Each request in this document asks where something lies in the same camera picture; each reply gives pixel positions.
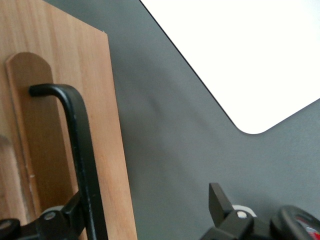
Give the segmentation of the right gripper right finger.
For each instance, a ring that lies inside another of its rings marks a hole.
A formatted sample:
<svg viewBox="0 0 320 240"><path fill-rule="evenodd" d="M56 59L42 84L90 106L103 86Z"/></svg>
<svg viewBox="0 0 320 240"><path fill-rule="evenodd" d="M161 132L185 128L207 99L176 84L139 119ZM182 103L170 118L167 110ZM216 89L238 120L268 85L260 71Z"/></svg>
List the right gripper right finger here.
<svg viewBox="0 0 320 240"><path fill-rule="evenodd" d="M254 230L254 217L242 209L234 209L218 183L208 188L208 208L214 226L202 240L245 240Z"/></svg>

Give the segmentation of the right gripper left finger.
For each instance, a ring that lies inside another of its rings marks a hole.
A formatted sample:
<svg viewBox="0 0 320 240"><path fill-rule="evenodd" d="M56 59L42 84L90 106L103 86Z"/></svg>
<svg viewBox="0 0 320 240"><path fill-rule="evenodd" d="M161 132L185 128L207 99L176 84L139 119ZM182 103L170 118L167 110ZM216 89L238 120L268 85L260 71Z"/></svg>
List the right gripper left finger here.
<svg viewBox="0 0 320 240"><path fill-rule="evenodd" d="M48 210L36 221L39 240L78 240L83 231L81 201L76 193L60 210Z"/></svg>

